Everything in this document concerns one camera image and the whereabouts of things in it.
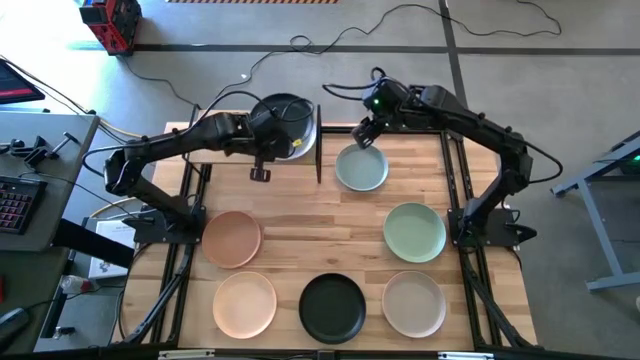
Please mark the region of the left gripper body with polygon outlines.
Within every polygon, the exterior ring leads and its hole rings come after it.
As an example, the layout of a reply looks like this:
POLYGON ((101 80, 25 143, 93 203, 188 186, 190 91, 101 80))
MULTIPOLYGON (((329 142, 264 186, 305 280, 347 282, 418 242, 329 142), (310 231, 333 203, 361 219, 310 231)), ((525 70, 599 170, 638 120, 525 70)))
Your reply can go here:
POLYGON ((287 159, 294 153, 293 140, 271 113, 236 114, 234 152, 264 159, 287 159))

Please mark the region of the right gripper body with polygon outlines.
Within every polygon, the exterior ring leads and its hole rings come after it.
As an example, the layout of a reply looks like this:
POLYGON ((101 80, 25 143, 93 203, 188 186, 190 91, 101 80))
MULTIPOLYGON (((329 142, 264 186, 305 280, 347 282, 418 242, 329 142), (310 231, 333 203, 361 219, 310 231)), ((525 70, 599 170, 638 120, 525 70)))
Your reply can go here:
POLYGON ((371 115, 365 117, 360 124, 363 124, 366 127, 366 132, 374 133, 377 138, 393 122, 394 117, 392 115, 371 115))

